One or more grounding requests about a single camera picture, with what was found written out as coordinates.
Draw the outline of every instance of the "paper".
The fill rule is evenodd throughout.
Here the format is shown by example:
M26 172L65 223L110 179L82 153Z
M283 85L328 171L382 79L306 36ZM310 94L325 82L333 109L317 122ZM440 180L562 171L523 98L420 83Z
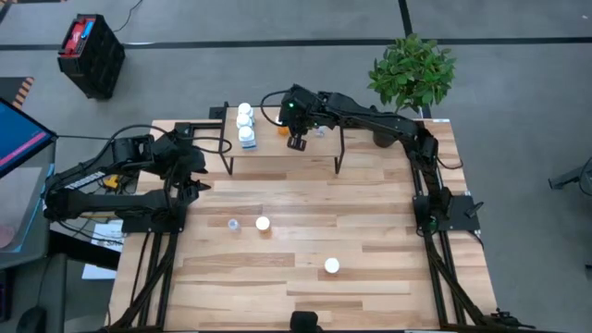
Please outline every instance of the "paper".
M92 236L97 239L123 242L124 238L121 233L122 224L122 220L109 221L108 224L96 224ZM110 241L92 240L92 244L103 246L120 253L123 251L123 245ZM116 275L117 271L97 267L91 264L86 264L82 271L82 279L115 279Z

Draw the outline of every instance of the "plant pot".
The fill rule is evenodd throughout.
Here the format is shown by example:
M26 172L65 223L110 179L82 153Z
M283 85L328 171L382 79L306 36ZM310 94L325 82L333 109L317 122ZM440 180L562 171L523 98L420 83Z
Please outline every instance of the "plant pot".
M372 140L374 141L374 144L380 148L389 148L397 139L390 134L373 132Z

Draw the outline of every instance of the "floor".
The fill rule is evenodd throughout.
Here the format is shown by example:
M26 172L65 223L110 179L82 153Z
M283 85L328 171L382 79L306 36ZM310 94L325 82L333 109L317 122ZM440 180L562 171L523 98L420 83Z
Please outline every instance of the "floor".
M24 110L58 133L105 136L130 123L207 117L224 101L258 104L293 82L378 105L365 88L367 71L384 39L405 35L394 0L144 0L117 34L134 45L114 97L88 100L59 72L56 45L76 13L102 13L115 29L135 3L12 5L1 23L0 77L35 78ZM577 186L551 191L547 179L591 153L592 3L406 3L413 31L456 43L453 89L432 116L451 119L469 188L485 202L479 218L499 306L541 329L589 331L592 208ZM307 46L315 39L321 45ZM286 40L301 46L278 42ZM201 43L219 41L228 43ZM250 47L253 41L272 43ZM57 168L100 146L60 141ZM96 328L111 284L81 281L81 266L70 267L67 328Z

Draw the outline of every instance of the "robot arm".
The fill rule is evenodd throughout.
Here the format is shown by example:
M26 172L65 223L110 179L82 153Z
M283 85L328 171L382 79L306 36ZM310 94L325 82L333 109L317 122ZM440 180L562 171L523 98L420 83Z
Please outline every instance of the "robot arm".
M438 220L450 218L452 195L441 185L438 175L438 140L421 123L406 117L378 112L374 106L362 107L351 97L337 92L310 92L294 85L285 93L279 120L290 129L289 147L303 150L302 135L314 125L334 129L360 127L392 135L405 149L412 165L423 175L429 192L429 211Z
M114 212L124 220L124 232L171 232L182 228L187 205L207 185L191 180L191 173L207 173L204 154L190 137L172 130L154 140L152 135L114 139L95 158L53 175L44 194L44 216L52 221L77 218L85 212ZM165 180L162 190L144 195L88 194L79 188L109 175L150 172ZM178 191L171 198L172 187Z

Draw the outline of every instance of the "green plant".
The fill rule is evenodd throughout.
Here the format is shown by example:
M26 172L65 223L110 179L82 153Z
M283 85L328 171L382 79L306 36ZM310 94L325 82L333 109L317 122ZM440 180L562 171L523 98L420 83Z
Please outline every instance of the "green plant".
M436 41L423 42L416 34L397 39L382 60L374 60L368 88L380 94L383 105L395 98L395 113L406 107L419 112L420 106L438 105L454 79L456 59L449 53L450 49L439 51Z

